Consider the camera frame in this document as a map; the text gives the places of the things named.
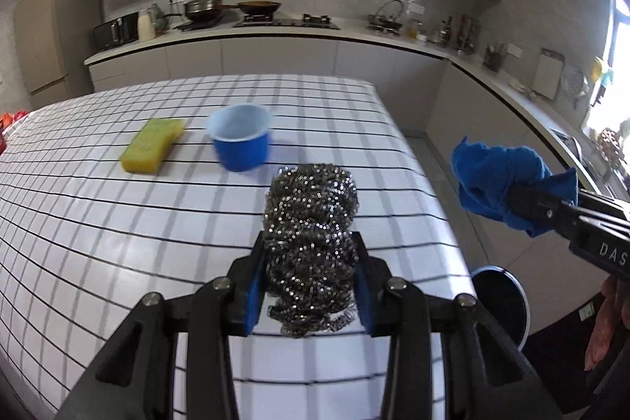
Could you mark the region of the person's right hand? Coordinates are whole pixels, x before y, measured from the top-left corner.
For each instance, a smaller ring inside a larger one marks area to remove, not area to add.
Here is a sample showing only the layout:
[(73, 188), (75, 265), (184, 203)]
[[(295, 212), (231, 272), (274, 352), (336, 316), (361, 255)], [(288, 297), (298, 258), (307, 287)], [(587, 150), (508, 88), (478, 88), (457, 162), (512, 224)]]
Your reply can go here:
[(584, 370), (593, 370), (603, 361), (610, 349), (615, 328), (619, 322), (630, 328), (629, 284), (610, 275), (602, 284), (604, 296), (584, 359)]

